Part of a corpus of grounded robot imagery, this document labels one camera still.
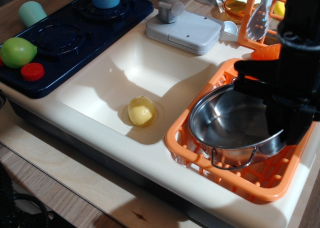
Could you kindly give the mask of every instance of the stove burner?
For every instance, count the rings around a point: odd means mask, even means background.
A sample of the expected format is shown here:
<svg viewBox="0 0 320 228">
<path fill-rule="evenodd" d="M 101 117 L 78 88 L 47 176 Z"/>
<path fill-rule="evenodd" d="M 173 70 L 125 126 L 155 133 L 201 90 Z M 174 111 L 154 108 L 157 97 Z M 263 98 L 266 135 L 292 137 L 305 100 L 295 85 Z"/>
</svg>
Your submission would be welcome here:
<svg viewBox="0 0 320 228">
<path fill-rule="evenodd" d="M 31 35 L 31 41 L 38 47 L 38 54 L 48 57 L 77 55 L 86 40 L 85 31 L 72 24 L 49 25 Z"/>
<path fill-rule="evenodd" d="M 92 0 L 85 0 L 78 7 L 81 15 L 89 20 L 98 22 L 120 22 L 123 21 L 129 14 L 130 8 L 135 6 L 135 0 L 120 0 L 120 3 L 112 9 L 98 9 Z"/>
</svg>

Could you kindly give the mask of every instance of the metal pot handle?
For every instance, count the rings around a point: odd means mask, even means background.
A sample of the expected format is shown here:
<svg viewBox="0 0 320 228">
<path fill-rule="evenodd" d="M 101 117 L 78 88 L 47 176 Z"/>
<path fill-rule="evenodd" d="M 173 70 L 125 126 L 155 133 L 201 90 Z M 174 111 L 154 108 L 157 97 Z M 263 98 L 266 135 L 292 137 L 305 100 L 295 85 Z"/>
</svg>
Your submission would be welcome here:
<svg viewBox="0 0 320 228">
<path fill-rule="evenodd" d="M 224 168 L 224 167 L 220 167 L 220 166 L 215 165 L 214 164 L 214 160 L 215 160 L 214 159 L 214 149 L 212 149 L 212 151 L 211 151 L 211 165 L 213 167 L 215 167 L 215 168 L 223 169 L 223 170 L 235 170 L 235 169 L 245 168 L 245 167 L 249 166 L 252 163 L 252 160 L 254 159 L 254 156 L 255 156 L 255 153 L 256 153 L 257 149 L 258 148 L 255 146 L 248 163 L 246 163 L 244 165 L 241 165 L 241 166 L 232 166 L 231 168 Z"/>
</svg>

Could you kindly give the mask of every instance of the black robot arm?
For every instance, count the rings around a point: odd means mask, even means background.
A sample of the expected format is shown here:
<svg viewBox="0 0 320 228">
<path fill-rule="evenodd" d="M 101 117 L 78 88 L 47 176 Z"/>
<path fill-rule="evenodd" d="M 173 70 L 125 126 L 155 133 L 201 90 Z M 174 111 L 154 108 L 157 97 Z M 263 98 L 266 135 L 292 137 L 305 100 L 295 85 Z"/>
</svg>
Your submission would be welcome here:
<svg viewBox="0 0 320 228">
<path fill-rule="evenodd" d="M 235 89 L 263 98 L 269 132 L 298 144 L 320 121 L 320 0 L 287 0 L 277 38 L 279 60 L 235 63 Z"/>
</svg>

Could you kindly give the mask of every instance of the toy kitchen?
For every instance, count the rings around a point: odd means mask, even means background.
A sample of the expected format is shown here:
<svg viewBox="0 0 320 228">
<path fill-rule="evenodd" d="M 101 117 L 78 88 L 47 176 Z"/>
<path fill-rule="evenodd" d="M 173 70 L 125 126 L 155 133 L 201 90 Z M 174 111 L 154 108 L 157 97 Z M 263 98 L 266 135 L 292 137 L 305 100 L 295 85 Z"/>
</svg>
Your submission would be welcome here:
<svg viewBox="0 0 320 228">
<path fill-rule="evenodd" d="M 158 6 L 74 0 L 26 24 L 1 45 L 0 89 L 203 226 L 287 227 L 320 146 L 319 0 L 247 0 L 235 34 L 180 0 Z"/>
</svg>

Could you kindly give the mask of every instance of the wooden table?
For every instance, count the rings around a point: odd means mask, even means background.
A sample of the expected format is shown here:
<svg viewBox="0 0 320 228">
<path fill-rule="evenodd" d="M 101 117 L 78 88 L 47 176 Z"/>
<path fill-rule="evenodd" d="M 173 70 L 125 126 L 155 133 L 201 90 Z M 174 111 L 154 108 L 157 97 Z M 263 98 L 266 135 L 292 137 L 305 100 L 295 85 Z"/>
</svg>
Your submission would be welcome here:
<svg viewBox="0 0 320 228">
<path fill-rule="evenodd" d="M 14 0 L 0 8 L 0 43 L 25 29 L 18 17 L 19 7 L 27 1 L 39 2 L 49 15 L 73 0 Z M 150 0 L 158 8 L 158 0 Z M 211 8 L 194 0 L 181 0 L 185 9 L 210 15 Z M 162 200 L 132 185 L 79 154 L 73 148 L 54 139 L 18 118 L 6 103 L 0 110 L 0 161 L 12 179 L 51 209 L 77 227 L 198 227 L 180 211 Z M 37 157 L 24 154 L 43 151 L 47 163 L 35 165 Z M 315 160 L 289 227 L 320 227 L 320 159 Z M 83 193 L 74 193 L 57 182 L 59 177 L 83 186 Z M 107 214 L 82 196 L 105 198 Z"/>
</svg>

